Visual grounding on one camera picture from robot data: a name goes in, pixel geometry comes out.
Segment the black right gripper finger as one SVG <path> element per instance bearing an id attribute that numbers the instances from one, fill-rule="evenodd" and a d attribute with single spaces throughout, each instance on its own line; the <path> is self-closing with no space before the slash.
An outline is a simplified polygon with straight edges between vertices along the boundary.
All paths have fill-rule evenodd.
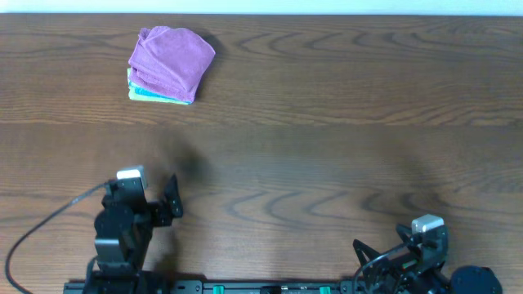
<path id="1" fill-rule="evenodd" d="M 402 224 L 398 224 L 396 226 L 396 232 L 397 234 L 399 235 L 402 243 L 406 243 L 406 244 L 411 244 L 412 241 L 413 241 L 413 238 L 412 238 L 412 230 L 410 227 L 406 226 L 406 225 L 402 225 Z"/>
<path id="2" fill-rule="evenodd" d="M 355 239 L 352 243 L 355 254 L 360 263 L 359 269 L 354 277 L 359 278 L 382 278 L 387 272 L 388 254 L 380 253 L 367 244 Z"/>

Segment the purple microfiber cloth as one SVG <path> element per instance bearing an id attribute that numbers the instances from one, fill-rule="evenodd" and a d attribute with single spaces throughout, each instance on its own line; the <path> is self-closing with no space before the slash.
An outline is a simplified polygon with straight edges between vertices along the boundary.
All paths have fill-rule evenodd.
<path id="1" fill-rule="evenodd" d="M 214 56 L 212 46 L 193 31 L 156 26 L 140 30 L 128 64 L 139 73 L 197 90 Z"/>

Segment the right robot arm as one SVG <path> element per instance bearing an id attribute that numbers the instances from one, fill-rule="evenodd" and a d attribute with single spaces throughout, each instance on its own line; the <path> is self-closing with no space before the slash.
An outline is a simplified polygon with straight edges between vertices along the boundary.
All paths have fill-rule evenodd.
<path id="1" fill-rule="evenodd" d="M 449 277 L 442 273 L 449 251 L 449 230 L 444 221 L 413 220 L 397 225 L 401 244 L 380 253 L 356 239 L 360 262 L 351 293 L 386 294 L 501 294 L 503 287 L 489 267 L 466 265 Z"/>

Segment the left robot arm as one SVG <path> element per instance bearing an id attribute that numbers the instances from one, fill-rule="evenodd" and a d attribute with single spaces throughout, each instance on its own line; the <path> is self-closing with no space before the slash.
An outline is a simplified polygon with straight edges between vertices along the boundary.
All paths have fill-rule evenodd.
<path id="1" fill-rule="evenodd" d="M 183 217 L 177 177 L 171 176 L 163 198 L 149 202 L 142 179 L 113 180 L 105 185 L 103 210 L 97 215 L 96 257 L 88 270 L 83 292 L 87 294 L 169 293 L 170 282 L 161 274 L 143 270 L 153 231 Z"/>

